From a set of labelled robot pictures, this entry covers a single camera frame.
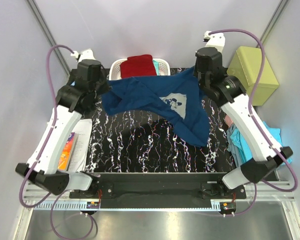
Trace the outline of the navy blue t shirt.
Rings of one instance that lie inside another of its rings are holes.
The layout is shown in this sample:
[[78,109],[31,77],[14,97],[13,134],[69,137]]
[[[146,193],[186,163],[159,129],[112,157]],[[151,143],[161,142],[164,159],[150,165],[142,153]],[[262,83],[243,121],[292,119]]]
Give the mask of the navy blue t shirt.
[[102,95],[103,108],[108,115],[131,110],[155,113],[169,121],[186,143],[205,147],[210,121],[202,106],[204,93],[193,73],[191,67],[175,75],[110,80],[112,89]]

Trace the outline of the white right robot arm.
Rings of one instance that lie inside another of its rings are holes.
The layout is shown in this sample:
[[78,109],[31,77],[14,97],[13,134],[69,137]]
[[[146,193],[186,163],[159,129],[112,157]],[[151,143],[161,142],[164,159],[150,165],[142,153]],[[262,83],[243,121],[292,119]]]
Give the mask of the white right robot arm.
[[218,195],[229,198],[235,188],[247,182],[257,184],[293,155],[289,146],[281,146],[267,130],[256,111],[249,106],[249,96],[240,80],[227,75],[222,54],[214,47],[195,53],[193,75],[199,87],[234,122],[243,135],[252,158],[223,176],[217,185]]

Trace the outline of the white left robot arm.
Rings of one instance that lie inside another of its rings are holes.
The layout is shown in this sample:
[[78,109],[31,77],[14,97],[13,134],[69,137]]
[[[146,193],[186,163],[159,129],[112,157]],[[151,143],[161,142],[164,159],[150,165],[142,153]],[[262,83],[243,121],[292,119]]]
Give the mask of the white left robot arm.
[[84,172],[59,170],[58,164],[68,137],[82,115],[95,103],[98,95],[110,90],[98,60],[84,59],[70,74],[74,85],[62,86],[55,98],[56,108],[32,156],[18,163],[15,171],[34,185],[59,195],[66,190],[80,191],[93,198],[98,193],[97,179]]

